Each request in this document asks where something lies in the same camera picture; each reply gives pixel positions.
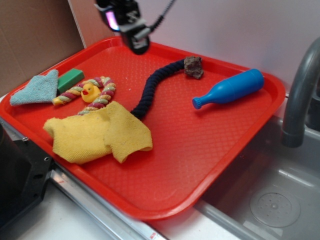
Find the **rope toy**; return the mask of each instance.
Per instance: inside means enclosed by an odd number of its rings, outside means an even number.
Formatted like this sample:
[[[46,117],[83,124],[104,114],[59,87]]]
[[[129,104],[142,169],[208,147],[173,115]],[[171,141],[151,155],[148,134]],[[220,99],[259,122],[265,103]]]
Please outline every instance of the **rope toy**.
[[[61,105],[61,104],[67,104],[71,102],[73,99],[81,95],[81,91],[83,90],[83,86],[87,83],[92,83],[93,85],[97,86],[98,88],[102,88],[106,82],[109,80],[109,77],[95,77],[93,79],[88,79],[77,86],[71,87],[69,90],[63,92],[61,95],[55,97],[52,100],[53,105]]]
[[[131,113],[141,120],[148,112],[155,96],[157,85],[167,77],[173,75],[174,73],[184,70],[184,73],[189,77],[194,77],[200,79],[204,73],[202,70],[202,58],[197,56],[187,56],[182,60],[172,62],[164,67],[156,70],[149,78],[146,80],[141,100],[138,105],[131,111]]]
[[[115,94],[116,84],[110,77],[106,77],[105,80],[106,82],[101,94],[82,111],[78,112],[78,115],[88,114],[89,112],[104,108],[110,102]]]

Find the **blue plastic bottle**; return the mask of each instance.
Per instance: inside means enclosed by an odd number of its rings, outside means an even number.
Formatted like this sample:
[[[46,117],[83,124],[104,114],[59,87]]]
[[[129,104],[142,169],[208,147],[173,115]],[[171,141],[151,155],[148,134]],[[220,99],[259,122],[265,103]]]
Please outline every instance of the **blue plastic bottle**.
[[[218,82],[206,95],[193,98],[192,104],[194,108],[200,109],[209,103],[230,103],[260,90],[264,83],[262,73],[257,69],[251,69]]]

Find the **faucet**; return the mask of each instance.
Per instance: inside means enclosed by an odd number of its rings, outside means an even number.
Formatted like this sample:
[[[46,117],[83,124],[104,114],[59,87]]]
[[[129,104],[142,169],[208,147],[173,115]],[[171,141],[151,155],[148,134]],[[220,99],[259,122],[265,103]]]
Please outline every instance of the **faucet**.
[[[320,37],[306,51],[294,77],[281,128],[284,146],[297,148],[302,145],[305,124],[320,131],[320,87],[316,87],[319,78]]]

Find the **yellow rubber duck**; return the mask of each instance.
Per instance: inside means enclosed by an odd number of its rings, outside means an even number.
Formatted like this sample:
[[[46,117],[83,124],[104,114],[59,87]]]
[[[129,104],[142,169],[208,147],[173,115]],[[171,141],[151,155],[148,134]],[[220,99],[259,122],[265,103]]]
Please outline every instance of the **yellow rubber duck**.
[[[101,94],[100,89],[91,82],[86,83],[82,88],[81,97],[86,103],[92,103]]]

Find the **cardboard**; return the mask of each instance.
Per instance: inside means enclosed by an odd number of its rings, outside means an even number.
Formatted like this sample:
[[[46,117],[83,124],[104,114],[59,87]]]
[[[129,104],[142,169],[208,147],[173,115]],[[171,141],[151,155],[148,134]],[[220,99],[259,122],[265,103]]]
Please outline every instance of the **cardboard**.
[[[68,1],[1,1],[0,96],[83,48]]]

